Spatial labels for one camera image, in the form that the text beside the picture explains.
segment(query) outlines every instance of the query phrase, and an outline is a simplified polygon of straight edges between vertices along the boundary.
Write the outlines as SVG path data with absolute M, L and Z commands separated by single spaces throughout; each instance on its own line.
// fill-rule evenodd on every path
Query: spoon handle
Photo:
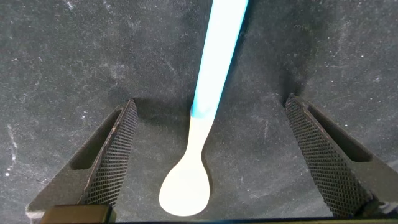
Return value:
M 191 116 L 213 121 L 248 0 L 213 0 Z

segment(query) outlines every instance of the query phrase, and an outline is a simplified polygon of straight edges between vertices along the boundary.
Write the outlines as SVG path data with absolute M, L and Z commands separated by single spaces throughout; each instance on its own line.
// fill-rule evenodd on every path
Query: dust speck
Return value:
M 69 7 L 70 10 L 73 9 L 73 5 L 72 5 L 69 1 L 67 1 L 67 5 L 68 5 L 68 7 Z

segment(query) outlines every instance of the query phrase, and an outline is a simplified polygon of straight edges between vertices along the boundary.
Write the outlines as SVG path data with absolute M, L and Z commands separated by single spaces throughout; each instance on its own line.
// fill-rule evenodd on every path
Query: spoon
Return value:
M 160 206 L 172 215 L 201 212 L 210 185 L 201 152 L 216 116 L 248 0 L 213 0 L 191 108 L 187 150 L 160 188 Z

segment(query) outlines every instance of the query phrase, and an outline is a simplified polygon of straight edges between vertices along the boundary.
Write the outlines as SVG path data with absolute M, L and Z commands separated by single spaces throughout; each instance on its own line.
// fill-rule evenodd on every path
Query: black mesh pad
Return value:
M 338 146 L 325 129 L 293 95 L 286 102 L 286 113 L 311 176 L 333 215 L 355 216 L 371 200 L 371 195 L 337 153 Z
M 114 125 L 110 143 L 105 143 L 101 162 L 85 200 L 86 204 L 114 206 L 127 172 L 132 139 L 137 126 L 137 108 L 131 100 Z

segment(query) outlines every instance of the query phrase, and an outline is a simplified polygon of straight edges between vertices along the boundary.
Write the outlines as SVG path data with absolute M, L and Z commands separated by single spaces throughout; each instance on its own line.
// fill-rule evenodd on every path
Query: black table surface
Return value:
M 203 158 L 212 193 L 169 215 L 160 186 L 182 157 L 209 1 L 0 2 L 0 219 L 24 207 L 115 106 L 140 116 L 118 220 L 324 217 L 289 128 L 288 92 L 398 170 L 398 2 L 251 1 Z

